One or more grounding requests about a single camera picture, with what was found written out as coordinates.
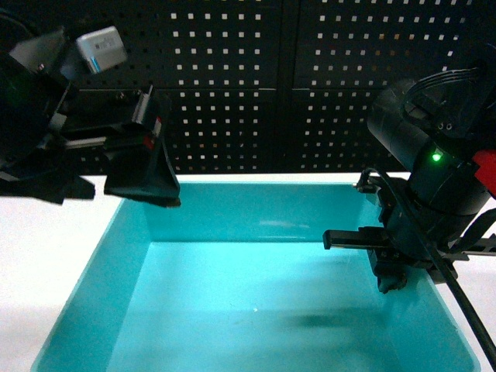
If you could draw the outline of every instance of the teal plastic bin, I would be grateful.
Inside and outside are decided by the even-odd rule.
[[[185,183],[180,208],[123,201],[33,371],[476,371],[430,278],[377,290],[376,226],[348,184]]]

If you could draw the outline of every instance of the pegboard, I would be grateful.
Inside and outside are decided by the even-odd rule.
[[[291,114],[296,125],[289,142],[291,168],[301,172],[361,172],[380,164],[401,165],[367,130],[367,113],[379,90],[297,90]]]
[[[179,174],[401,166],[367,131],[381,89],[466,64],[484,0],[54,0],[2,5],[42,32],[111,20],[127,63],[77,82],[173,102]],[[13,33],[1,26],[2,36]]]

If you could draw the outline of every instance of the red component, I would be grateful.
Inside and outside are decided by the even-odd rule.
[[[473,160],[479,164],[475,172],[478,179],[493,195],[496,195],[496,150],[482,150],[474,155]]]
[[[148,147],[150,150],[153,150],[155,147],[155,139],[152,136],[145,136],[143,139],[143,145]]]

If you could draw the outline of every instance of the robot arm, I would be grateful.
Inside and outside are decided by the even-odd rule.
[[[61,29],[0,53],[0,195],[62,204],[105,193],[179,204],[164,145],[170,101],[148,92],[78,91],[72,81],[126,60],[114,26]]]
[[[495,255],[496,239],[481,239],[496,211],[481,215],[496,193],[496,48],[486,44],[464,70],[445,71],[418,82],[400,81],[381,93],[368,118],[369,130],[411,172],[405,181],[367,168],[356,184],[376,198],[382,228],[328,230],[325,248],[363,248],[379,290],[401,289],[407,266],[426,269],[446,282],[496,370],[496,346],[456,281],[455,260]],[[370,174],[379,173],[379,177]]]

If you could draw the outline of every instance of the bin floor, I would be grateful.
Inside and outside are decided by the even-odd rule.
[[[380,295],[364,251],[152,243],[108,370],[402,370]]]

